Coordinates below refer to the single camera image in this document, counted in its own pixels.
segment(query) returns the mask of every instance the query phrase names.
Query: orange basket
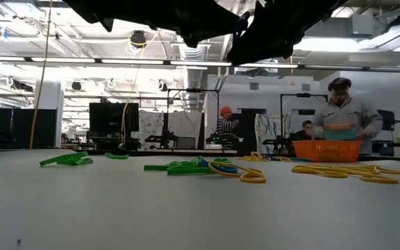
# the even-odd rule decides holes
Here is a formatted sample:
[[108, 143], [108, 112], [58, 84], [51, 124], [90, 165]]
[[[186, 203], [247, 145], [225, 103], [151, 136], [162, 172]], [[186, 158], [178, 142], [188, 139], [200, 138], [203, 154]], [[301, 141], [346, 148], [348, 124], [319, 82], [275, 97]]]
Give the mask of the orange basket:
[[292, 142], [298, 158], [313, 162], [354, 163], [362, 141], [303, 140]]

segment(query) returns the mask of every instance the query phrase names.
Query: yellow rubber band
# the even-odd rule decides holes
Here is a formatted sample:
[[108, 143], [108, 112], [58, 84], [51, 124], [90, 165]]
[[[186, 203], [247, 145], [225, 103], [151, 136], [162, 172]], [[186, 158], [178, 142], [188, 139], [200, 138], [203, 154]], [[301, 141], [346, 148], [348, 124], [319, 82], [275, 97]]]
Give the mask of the yellow rubber band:
[[373, 183], [397, 184], [399, 180], [392, 177], [381, 176], [384, 174], [400, 174], [398, 170], [383, 169], [380, 165], [365, 165], [359, 167], [341, 165], [297, 165], [291, 169], [294, 173], [317, 174], [331, 178], [348, 178], [348, 175], [359, 175], [360, 180]]
[[237, 158], [237, 160], [245, 160], [245, 161], [251, 161], [251, 162], [267, 162], [270, 161], [270, 158], [263, 158], [262, 155], [258, 152], [251, 152], [250, 156], [243, 156]]
[[[232, 173], [221, 172], [221, 171], [217, 170], [215, 167], [213, 167], [213, 165], [214, 166], [223, 166], [223, 167], [237, 167], [238, 169], [246, 171], [246, 173], [245, 174], [243, 174], [243, 173], [232, 174]], [[246, 183], [266, 183], [267, 182], [267, 177], [265, 176], [265, 173], [259, 169], [240, 167], [233, 163], [224, 163], [224, 162], [222, 163], [222, 162], [215, 162], [215, 161], [209, 162], [208, 167], [216, 174], [220, 174], [222, 176], [240, 178], [241, 181], [246, 182]]]

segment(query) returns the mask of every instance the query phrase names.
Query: orange hat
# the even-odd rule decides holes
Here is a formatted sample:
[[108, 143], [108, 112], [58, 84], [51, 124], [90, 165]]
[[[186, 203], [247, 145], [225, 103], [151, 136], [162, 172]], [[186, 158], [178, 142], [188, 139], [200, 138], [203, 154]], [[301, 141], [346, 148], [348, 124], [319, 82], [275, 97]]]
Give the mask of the orange hat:
[[229, 106], [224, 106], [222, 108], [222, 114], [232, 114], [231, 108]]

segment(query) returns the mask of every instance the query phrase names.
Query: teal container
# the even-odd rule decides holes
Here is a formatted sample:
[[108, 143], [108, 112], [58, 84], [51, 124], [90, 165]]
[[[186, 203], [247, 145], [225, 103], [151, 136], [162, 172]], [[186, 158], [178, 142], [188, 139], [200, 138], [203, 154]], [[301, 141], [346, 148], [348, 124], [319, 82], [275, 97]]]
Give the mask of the teal container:
[[338, 130], [325, 129], [325, 138], [327, 140], [355, 140], [357, 135], [358, 131], [354, 126]]

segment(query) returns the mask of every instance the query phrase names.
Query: table surface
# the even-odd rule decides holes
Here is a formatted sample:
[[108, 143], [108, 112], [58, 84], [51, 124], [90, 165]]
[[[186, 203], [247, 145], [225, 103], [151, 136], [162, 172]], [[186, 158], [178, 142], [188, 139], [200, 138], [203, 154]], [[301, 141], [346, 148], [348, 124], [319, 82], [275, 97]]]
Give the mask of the table surface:
[[0, 152], [0, 249], [400, 249], [400, 184], [296, 174], [294, 162], [233, 160], [266, 184], [143, 171], [192, 159], [181, 156], [38, 164], [71, 152]]

